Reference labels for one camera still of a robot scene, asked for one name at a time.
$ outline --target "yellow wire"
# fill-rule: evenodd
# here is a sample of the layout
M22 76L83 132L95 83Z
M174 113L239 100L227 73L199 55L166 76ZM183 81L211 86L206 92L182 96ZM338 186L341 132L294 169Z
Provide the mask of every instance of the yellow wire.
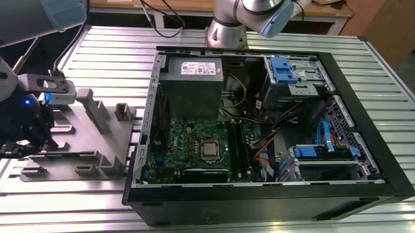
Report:
M238 105L241 105L246 101L246 98L247 98L247 88L246 88L246 85L242 83L241 79L237 78L233 74L225 74L225 75L231 76L239 82L239 84L242 85L242 88L245 89L245 97L242 98L242 101L238 104L234 104L231 106L223 106L223 107L221 107L222 109L237 107Z

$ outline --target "blue plastic clip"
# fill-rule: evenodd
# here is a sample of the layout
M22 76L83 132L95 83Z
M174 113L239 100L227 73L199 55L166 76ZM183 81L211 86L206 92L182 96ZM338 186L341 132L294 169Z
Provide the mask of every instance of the blue plastic clip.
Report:
M294 147L294 155L297 158L299 157L317 157L318 153L317 150L314 149L314 147Z
M334 152L335 148L331 143L331 135L330 135L330 125L326 120L322 120L318 125L318 144L323 144L322 142L322 128L325 130L325 143L329 147L329 152Z
M357 148L355 147L350 147L349 150L350 150L353 158L355 159L358 157L358 150L357 150Z
M275 74L277 83L298 83L299 79L293 73L294 67L285 57L271 57L271 69Z

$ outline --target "motherboard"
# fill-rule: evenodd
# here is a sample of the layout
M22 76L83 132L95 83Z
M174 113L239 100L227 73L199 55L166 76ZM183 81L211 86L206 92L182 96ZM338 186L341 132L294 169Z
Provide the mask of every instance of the motherboard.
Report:
M251 179L250 144L254 125L235 121L171 121L169 152L153 153L151 183L175 183L174 178L195 177L242 182Z

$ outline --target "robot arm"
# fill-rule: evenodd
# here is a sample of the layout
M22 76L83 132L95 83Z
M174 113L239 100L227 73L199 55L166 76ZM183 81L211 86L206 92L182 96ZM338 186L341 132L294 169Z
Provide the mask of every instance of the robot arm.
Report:
M299 2L306 6L311 1ZM211 47L247 47L247 28L273 38L286 27L294 12L291 0L217 0L207 33Z
M85 0L3 0L0 48L65 32L86 19ZM53 104L74 103L75 98L74 83L65 77L18 76L0 57L0 159L58 147L51 137Z

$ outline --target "ram slot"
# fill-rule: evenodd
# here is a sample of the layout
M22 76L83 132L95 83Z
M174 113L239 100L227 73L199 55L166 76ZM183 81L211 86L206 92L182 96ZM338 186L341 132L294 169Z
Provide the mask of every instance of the ram slot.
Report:
M231 156L231 170L235 178L242 178L247 174L249 169L249 150L241 123L229 124L229 144Z

